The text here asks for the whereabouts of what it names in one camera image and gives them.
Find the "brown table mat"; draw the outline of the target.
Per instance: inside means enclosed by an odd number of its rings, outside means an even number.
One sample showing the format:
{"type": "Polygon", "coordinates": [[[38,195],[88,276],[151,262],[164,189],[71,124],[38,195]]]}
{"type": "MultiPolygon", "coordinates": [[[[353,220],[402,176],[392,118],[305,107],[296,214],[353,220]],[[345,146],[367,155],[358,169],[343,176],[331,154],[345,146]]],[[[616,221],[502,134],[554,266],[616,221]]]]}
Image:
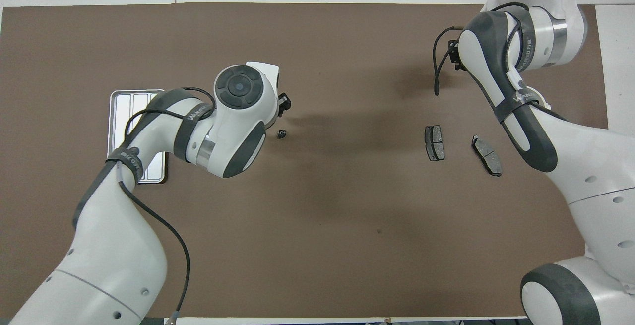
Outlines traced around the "brown table mat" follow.
{"type": "Polygon", "coordinates": [[[584,253],[562,194],[518,155],[478,85],[432,46],[479,5],[193,3],[5,8],[0,35],[0,318],[68,252],[107,157],[114,90],[212,89],[280,67],[292,108],[244,173],[169,156],[136,196],[191,256],[182,316],[522,316],[521,279],[584,253]],[[442,129],[445,160],[426,153],[442,129]],[[279,129],[287,136],[277,139],[279,129]],[[483,138],[502,175],[472,149],[483,138]]]}

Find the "curved dark brake pad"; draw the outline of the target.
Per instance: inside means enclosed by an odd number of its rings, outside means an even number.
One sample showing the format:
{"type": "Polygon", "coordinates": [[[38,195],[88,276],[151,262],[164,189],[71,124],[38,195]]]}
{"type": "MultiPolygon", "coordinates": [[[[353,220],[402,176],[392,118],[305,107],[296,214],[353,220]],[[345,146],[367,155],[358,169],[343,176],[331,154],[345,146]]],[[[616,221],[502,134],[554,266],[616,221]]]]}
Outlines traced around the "curved dark brake pad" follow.
{"type": "Polygon", "coordinates": [[[502,175],[502,163],[494,149],[478,135],[473,136],[471,145],[488,174],[500,177],[502,175]]]}

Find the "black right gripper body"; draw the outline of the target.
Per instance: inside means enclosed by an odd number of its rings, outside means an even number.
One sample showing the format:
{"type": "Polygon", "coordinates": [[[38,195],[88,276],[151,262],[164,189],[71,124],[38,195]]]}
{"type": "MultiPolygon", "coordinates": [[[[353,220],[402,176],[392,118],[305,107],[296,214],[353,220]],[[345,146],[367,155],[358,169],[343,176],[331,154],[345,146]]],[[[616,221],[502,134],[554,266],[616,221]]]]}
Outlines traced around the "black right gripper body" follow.
{"type": "Polygon", "coordinates": [[[449,40],[447,44],[448,56],[451,62],[454,64],[454,69],[456,71],[467,71],[459,56],[458,40],[449,40]]]}

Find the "rectangular dark brake pad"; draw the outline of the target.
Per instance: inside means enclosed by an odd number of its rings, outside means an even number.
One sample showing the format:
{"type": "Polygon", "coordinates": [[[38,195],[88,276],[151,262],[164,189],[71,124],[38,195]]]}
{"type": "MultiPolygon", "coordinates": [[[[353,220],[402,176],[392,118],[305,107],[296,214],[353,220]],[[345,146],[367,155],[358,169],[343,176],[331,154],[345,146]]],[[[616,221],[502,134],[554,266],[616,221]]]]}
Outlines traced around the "rectangular dark brake pad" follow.
{"type": "Polygon", "coordinates": [[[426,126],[424,133],[426,153],[429,160],[445,160],[445,150],[443,146],[442,129],[439,125],[426,126]]]}

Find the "silver metal tray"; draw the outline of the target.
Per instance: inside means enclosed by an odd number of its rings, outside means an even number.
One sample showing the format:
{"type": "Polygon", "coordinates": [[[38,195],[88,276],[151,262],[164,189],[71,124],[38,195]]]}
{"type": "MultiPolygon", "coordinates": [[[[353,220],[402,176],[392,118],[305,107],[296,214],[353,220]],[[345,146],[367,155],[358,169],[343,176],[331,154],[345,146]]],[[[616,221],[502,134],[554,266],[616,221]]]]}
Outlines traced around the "silver metal tray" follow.
{"type": "MultiPolygon", "coordinates": [[[[109,101],[107,155],[124,140],[125,125],[136,112],[143,110],[163,89],[115,90],[109,101]]],[[[141,184],[161,184],[167,180],[168,160],[165,152],[157,153],[148,163],[141,184]]]]}

